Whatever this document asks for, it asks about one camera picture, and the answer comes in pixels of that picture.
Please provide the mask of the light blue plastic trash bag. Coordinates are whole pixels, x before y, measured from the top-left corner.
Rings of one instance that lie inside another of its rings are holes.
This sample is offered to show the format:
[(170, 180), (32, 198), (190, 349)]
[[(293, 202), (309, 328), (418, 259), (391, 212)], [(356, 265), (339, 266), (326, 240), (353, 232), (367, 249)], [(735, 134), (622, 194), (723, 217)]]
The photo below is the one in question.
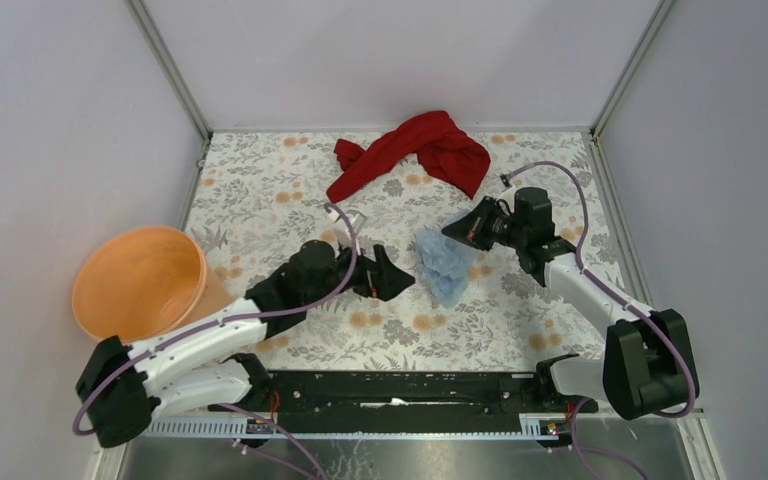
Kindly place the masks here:
[(420, 229), (415, 235), (420, 277), (434, 300), (445, 308), (455, 307), (469, 284), (469, 269), (479, 251), (441, 233)]

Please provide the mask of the orange plastic trash bin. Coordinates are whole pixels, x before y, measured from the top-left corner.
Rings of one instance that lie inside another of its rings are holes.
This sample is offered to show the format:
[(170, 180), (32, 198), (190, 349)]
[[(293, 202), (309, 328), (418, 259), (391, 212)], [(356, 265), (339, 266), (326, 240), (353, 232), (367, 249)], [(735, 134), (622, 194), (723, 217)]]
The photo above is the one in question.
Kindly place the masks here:
[(189, 325), (233, 301), (191, 236), (148, 226), (114, 237), (89, 256), (71, 306), (89, 336), (117, 335), (128, 344)]

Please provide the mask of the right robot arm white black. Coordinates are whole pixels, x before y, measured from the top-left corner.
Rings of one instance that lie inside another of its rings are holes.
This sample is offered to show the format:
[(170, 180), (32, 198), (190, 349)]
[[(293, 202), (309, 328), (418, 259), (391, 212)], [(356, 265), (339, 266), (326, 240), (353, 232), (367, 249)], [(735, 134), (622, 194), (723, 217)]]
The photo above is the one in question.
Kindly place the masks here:
[(441, 232), (480, 251), (511, 248), (526, 274), (603, 336), (598, 360), (568, 354), (538, 363), (533, 396), (543, 410), (557, 412), (572, 398), (605, 401), (626, 420), (676, 418), (693, 409), (698, 375), (683, 316), (673, 309), (657, 311), (591, 270), (580, 249), (557, 235), (545, 190), (526, 187), (499, 199), (486, 196)]

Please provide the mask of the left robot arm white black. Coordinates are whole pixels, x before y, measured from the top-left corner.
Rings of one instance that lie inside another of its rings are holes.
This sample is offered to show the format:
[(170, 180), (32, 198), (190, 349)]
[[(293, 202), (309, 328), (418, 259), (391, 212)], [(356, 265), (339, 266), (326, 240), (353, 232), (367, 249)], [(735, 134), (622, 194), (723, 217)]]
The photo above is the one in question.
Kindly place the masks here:
[(374, 245), (373, 253), (367, 258), (357, 247), (308, 241), (243, 297), (189, 326), (130, 345), (118, 336), (102, 340), (76, 384), (82, 405), (74, 434), (92, 435), (111, 448), (165, 413), (218, 403), (261, 409), (271, 387), (259, 363), (233, 361), (218, 370), (202, 364), (293, 328), (309, 310), (347, 290), (387, 302), (414, 285), (414, 276), (398, 268), (382, 245)]

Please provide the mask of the red cloth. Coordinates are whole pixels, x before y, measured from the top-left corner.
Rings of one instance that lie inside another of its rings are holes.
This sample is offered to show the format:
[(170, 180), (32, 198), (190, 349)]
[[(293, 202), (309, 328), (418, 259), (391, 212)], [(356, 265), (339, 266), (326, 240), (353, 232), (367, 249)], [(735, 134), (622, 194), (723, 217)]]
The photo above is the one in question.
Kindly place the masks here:
[(326, 191), (333, 203), (348, 199), (409, 155), (417, 157), (429, 176), (456, 187), (470, 199), (491, 165), (486, 148), (442, 110), (416, 115), (367, 147), (340, 139), (334, 154), (342, 174)]

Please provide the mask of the floral patterned table mat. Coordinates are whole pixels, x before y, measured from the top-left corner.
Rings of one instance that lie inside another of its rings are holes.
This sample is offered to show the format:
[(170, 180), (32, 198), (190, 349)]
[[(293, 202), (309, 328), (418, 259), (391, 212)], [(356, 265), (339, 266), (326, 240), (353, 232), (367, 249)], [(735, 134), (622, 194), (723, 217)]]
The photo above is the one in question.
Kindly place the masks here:
[[(491, 158), (481, 195), (499, 196), (499, 177), (509, 171), (517, 186), (545, 189), (557, 233), (582, 241), (589, 266), (625, 286), (583, 134), (478, 132), (474, 138)], [(337, 132), (214, 135), (186, 229), (230, 294), (263, 280), (304, 242), (334, 241), (323, 205), (341, 172), (334, 153), (339, 139)], [(402, 160), (343, 208), (367, 218), (362, 247), (384, 246), (416, 283), (389, 302), (342, 294), (251, 352), (270, 369), (310, 370), (527, 371), (565, 353), (600, 356), (598, 331), (525, 274), (508, 248), (472, 252), (461, 298), (449, 307), (436, 301), (420, 277), (416, 236), (473, 206), (414, 156)]]

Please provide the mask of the metal front tray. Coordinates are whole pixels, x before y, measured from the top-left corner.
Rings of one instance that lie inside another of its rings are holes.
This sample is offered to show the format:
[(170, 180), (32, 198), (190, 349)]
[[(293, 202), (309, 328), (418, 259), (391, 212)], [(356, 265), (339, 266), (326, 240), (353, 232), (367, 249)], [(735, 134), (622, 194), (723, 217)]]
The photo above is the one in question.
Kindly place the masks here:
[(231, 414), (167, 417), (103, 450), (91, 479), (307, 479), (318, 460), (331, 479), (723, 479), (706, 418), (577, 421), (580, 448), (544, 449), (549, 415), (522, 415), (511, 433), (256, 434)]

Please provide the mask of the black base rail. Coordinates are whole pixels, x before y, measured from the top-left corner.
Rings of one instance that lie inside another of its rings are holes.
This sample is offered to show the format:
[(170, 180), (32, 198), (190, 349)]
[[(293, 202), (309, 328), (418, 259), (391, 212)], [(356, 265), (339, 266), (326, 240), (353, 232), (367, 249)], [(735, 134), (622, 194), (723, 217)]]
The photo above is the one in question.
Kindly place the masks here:
[(299, 434), (513, 434), (579, 400), (532, 372), (279, 370), (237, 405)]

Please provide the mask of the right aluminium frame post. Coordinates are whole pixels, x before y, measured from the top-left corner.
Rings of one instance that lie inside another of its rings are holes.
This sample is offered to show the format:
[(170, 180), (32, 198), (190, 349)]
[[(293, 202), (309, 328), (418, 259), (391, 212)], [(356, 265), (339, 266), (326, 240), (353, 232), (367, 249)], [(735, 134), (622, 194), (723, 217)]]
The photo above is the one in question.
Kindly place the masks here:
[(676, 0), (660, 0), (656, 6), (656, 9), (650, 19), (648, 20), (643, 33), (638, 39), (635, 47), (632, 50), (631, 55), (626, 61), (619, 78), (612, 87), (608, 98), (596, 117), (593, 125), (591, 126), (591, 136), (597, 139), (602, 136), (606, 130), (612, 115), (618, 105), (620, 104), (622, 97), (627, 90), (629, 84), (633, 80), (638, 68), (643, 62), (647, 52), (651, 48), (655, 41), (659, 31), (663, 24), (667, 20), (667, 17), (674, 8)]

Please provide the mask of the aluminium frame post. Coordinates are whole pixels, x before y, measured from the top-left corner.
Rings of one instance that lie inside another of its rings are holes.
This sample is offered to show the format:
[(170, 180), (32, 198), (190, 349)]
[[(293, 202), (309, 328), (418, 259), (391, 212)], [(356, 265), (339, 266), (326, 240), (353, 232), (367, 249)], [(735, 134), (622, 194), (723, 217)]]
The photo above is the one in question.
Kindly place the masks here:
[(620, 104), (622, 97), (627, 90), (629, 84), (633, 80), (638, 68), (643, 62), (647, 52), (651, 48), (655, 41), (659, 31), (663, 24), (667, 20), (667, 17), (674, 8), (676, 0), (660, 0), (656, 6), (656, 9), (650, 19), (648, 20), (643, 33), (638, 39), (635, 47), (632, 50), (631, 55), (626, 61), (619, 78), (612, 87), (608, 98), (596, 117), (593, 125), (591, 126), (591, 136), (597, 139), (602, 136), (606, 130), (612, 115), (618, 105)]
[(204, 143), (209, 143), (212, 136), (212, 130), (194, 95), (188, 87), (177, 62), (173, 58), (147, 3), (143, 0), (125, 0), (124, 3), (130, 10), (137, 28), (143, 35), (163, 75), (167, 79), (174, 96), (183, 108), (190, 123), (202, 141)]

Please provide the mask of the left aluminium frame post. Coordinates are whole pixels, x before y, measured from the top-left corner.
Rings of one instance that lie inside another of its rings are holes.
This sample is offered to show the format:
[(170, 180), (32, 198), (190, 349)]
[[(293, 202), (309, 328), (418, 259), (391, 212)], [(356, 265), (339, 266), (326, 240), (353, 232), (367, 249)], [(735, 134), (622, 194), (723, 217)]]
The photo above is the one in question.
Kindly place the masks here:
[(143, 0), (125, 0), (124, 3), (130, 10), (137, 28), (143, 35), (163, 75), (167, 79), (174, 96), (183, 108), (190, 123), (202, 141), (204, 143), (209, 143), (212, 136), (212, 130), (194, 95), (188, 87), (177, 62), (173, 58), (147, 3)]

